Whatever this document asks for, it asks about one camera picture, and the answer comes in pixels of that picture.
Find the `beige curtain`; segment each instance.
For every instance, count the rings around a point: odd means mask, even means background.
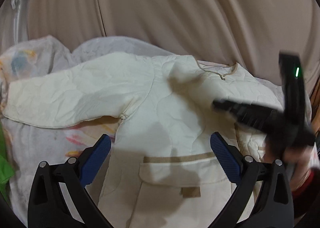
[[[201,60],[237,61],[278,85],[279,50],[295,51],[309,93],[320,71],[314,0],[30,0],[28,31],[71,51],[93,37],[134,37]]]

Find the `blue textured pad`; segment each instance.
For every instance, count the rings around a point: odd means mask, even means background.
[[[110,152],[110,149],[111,140],[108,135],[105,135],[100,140],[100,143],[97,144],[95,150],[91,153],[87,161],[81,167],[80,183],[82,187],[92,183],[101,165]]]
[[[210,137],[210,146],[229,181],[239,185],[241,182],[241,168],[229,151],[228,144],[222,137],[213,133]]]

